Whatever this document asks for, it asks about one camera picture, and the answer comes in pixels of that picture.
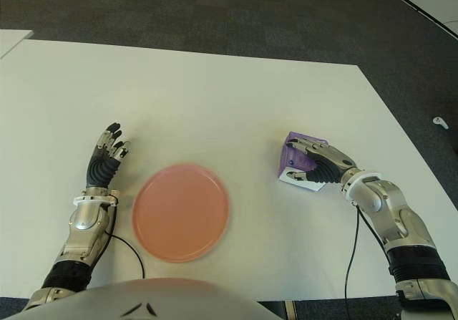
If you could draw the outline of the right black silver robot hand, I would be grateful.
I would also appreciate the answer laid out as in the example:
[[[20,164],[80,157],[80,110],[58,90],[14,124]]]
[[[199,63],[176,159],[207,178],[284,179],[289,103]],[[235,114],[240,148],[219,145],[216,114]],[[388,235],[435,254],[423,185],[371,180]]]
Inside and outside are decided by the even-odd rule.
[[[315,183],[340,183],[344,173],[356,168],[356,163],[334,146],[314,139],[295,137],[286,146],[302,152],[315,162],[315,168],[306,172],[288,172],[297,181]]]

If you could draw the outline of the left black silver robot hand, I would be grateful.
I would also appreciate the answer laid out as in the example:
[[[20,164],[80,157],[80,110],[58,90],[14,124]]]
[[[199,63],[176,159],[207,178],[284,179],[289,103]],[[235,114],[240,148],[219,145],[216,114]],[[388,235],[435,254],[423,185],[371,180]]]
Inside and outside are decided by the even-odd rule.
[[[130,142],[119,140],[121,134],[121,124],[115,122],[100,135],[87,167],[87,188],[108,188],[130,151]]]

